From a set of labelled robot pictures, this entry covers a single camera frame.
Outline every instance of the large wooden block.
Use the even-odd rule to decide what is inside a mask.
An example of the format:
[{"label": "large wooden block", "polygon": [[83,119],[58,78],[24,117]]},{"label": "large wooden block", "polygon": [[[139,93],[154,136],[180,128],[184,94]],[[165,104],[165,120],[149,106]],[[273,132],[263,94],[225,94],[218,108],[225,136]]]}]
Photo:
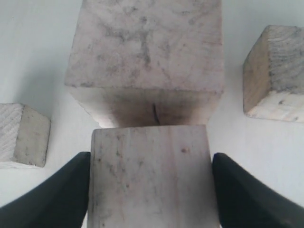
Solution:
[{"label": "large wooden block", "polygon": [[204,126],[95,130],[88,228],[218,228]]},{"label": "large wooden block", "polygon": [[243,67],[244,112],[304,122],[304,28],[268,26]]},{"label": "large wooden block", "polygon": [[101,127],[206,123],[224,86],[221,0],[85,0],[65,84]]},{"label": "large wooden block", "polygon": [[0,168],[43,167],[50,124],[27,105],[0,104]]}]

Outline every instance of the light wooden block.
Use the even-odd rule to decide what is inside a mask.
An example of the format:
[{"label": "light wooden block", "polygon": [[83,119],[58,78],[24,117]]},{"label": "light wooden block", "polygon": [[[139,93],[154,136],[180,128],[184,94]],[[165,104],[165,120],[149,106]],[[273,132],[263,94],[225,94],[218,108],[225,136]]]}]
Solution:
[{"label": "light wooden block", "polygon": [[0,168],[43,167],[50,125],[27,105],[0,104]]},{"label": "light wooden block", "polygon": [[204,126],[93,133],[88,228],[219,228]]},{"label": "light wooden block", "polygon": [[304,28],[268,26],[243,66],[244,112],[304,123]]},{"label": "light wooden block", "polygon": [[104,128],[205,124],[223,66],[221,0],[85,0],[65,84]]}]

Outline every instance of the small wooden cube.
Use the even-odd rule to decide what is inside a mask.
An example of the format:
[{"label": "small wooden cube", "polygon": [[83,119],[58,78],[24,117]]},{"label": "small wooden cube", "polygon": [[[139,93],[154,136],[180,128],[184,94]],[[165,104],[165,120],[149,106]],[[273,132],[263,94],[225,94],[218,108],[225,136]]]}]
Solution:
[{"label": "small wooden cube", "polygon": [[221,0],[85,0],[65,84],[104,128],[205,124],[223,59]]},{"label": "small wooden cube", "polygon": [[88,227],[218,228],[205,127],[95,130]]},{"label": "small wooden cube", "polygon": [[268,26],[243,66],[244,112],[304,123],[304,28]]},{"label": "small wooden cube", "polygon": [[0,168],[44,167],[50,125],[27,105],[0,104]]}]

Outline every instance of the block side face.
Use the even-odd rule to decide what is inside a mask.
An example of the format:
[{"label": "block side face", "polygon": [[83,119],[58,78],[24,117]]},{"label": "block side face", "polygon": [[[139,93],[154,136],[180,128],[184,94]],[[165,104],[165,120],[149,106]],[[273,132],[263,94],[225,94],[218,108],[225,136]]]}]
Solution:
[{"label": "block side face", "polygon": [[28,107],[24,108],[14,153],[14,161],[44,167],[51,121]]},{"label": "block side face", "polygon": [[66,85],[221,91],[223,59],[221,0],[86,0]]},{"label": "block side face", "polygon": [[11,161],[24,106],[0,104],[0,162]]},{"label": "block side face", "polygon": [[221,94],[140,89],[69,87],[103,128],[206,124]]},{"label": "block side face", "polygon": [[219,227],[204,126],[95,132],[90,228]]},{"label": "block side face", "polygon": [[263,31],[243,64],[243,105],[245,113],[255,107],[270,91],[268,30],[269,27]]},{"label": "block side face", "polygon": [[253,118],[304,123],[304,96],[272,91],[247,115]]},{"label": "block side face", "polygon": [[272,90],[304,95],[304,28],[271,26],[268,43]]}]

